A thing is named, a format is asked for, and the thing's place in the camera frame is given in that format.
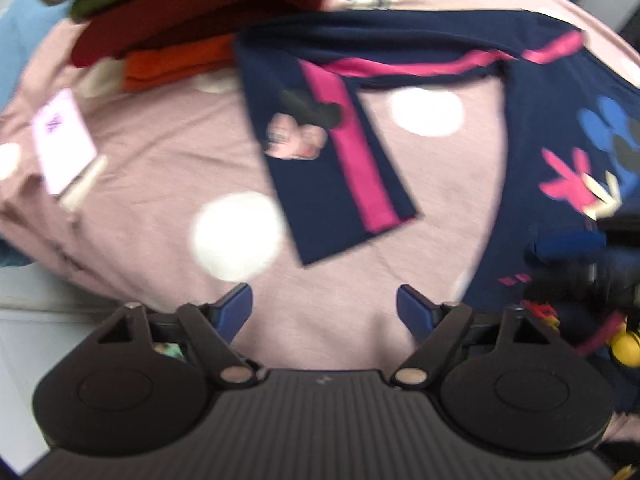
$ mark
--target orange folded cloth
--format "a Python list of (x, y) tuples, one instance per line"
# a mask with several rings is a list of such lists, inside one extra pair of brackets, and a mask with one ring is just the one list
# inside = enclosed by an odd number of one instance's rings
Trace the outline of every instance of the orange folded cloth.
[(124, 91), (147, 90), (236, 64), (233, 34), (127, 54)]

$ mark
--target pink blanket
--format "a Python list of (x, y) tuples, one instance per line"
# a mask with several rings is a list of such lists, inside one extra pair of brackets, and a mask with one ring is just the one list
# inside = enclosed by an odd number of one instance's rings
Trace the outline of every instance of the pink blanket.
[[(331, 1), (544, 12), (586, 30), (590, 49), (640, 84), (638, 54), (564, 0)], [(237, 345), (271, 367), (393, 370), (412, 350), (395, 314), (398, 286), (410, 283), (433, 301), (463, 291), (500, 198), (499, 80), (367, 94), (424, 217), (303, 269), (236, 77), (210, 74), (138, 94), (87, 97), (86, 72), (66, 65), (80, 30), (63, 22), (52, 31), (1, 117), (0, 155), (13, 157), (15, 167), (0, 175), (0, 231), (21, 250), (80, 286), (164, 311), (213, 301), (248, 281), (255, 313)], [(42, 185), (30, 120), (67, 87), (102, 158), (93, 184), (57, 200)]]

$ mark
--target pink stripe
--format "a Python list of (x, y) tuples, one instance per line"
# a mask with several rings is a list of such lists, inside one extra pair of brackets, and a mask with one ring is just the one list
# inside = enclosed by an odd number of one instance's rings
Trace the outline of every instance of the pink stripe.
[(300, 65), (315, 98), (342, 108), (340, 125), (329, 133), (364, 228), (375, 234), (400, 225), (344, 82), (308, 61), (300, 60)]
[(583, 357), (593, 354), (598, 348), (606, 345), (607, 341), (619, 332), (620, 325), (624, 322), (625, 316), (615, 310), (607, 317), (604, 324), (596, 330), (596, 333), (587, 339), (587, 341), (580, 343), (575, 348), (575, 351)]
[(522, 57), (532, 63), (544, 65), (561, 57), (575, 54), (582, 48), (582, 34), (577, 30), (565, 33), (540, 50), (525, 50)]
[(369, 59), (347, 57), (322, 68), (345, 77), (374, 77), (379, 75), (455, 75), (479, 66), (488, 66), (499, 59), (515, 59), (501, 50), (471, 50), (460, 59), (446, 63), (385, 64)]

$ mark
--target clothing label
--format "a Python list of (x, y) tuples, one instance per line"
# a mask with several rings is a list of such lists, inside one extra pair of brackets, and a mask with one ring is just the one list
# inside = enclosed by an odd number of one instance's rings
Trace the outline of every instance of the clothing label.
[(59, 195), (97, 156), (71, 90), (58, 92), (38, 111), (31, 127), (47, 192)]

